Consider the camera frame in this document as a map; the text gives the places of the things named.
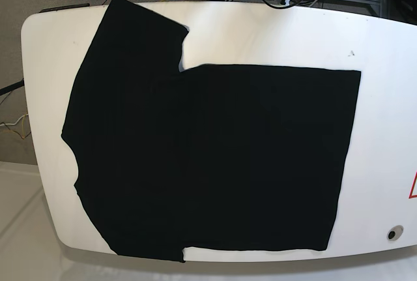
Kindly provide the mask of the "red triangle sticker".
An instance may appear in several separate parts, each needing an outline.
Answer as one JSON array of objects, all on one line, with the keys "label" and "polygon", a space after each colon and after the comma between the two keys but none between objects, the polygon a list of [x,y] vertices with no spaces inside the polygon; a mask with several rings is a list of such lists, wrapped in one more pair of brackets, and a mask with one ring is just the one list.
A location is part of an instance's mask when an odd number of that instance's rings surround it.
[{"label": "red triangle sticker", "polygon": [[416,198],[417,197],[417,193],[416,193],[416,181],[417,181],[417,174],[414,177],[413,183],[412,183],[412,187],[410,190],[410,194],[409,194],[409,199],[412,198]]}]

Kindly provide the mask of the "black T-shirt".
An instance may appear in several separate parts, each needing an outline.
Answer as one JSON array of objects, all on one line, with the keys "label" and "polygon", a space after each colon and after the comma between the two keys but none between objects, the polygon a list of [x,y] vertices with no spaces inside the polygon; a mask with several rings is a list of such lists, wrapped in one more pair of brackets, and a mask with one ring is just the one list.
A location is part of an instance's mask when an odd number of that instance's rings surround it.
[{"label": "black T-shirt", "polygon": [[111,0],[61,137],[81,204],[115,253],[327,249],[361,73],[265,65],[180,70],[185,26]]}]

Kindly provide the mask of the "table grommet hole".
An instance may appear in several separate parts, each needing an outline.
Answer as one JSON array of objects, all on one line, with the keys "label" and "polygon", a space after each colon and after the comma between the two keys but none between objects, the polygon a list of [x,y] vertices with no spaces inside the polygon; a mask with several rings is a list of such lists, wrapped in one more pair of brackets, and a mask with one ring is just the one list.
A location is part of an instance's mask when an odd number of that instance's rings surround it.
[{"label": "table grommet hole", "polygon": [[396,241],[398,240],[404,232],[404,228],[401,225],[393,227],[387,234],[387,239],[389,241]]}]

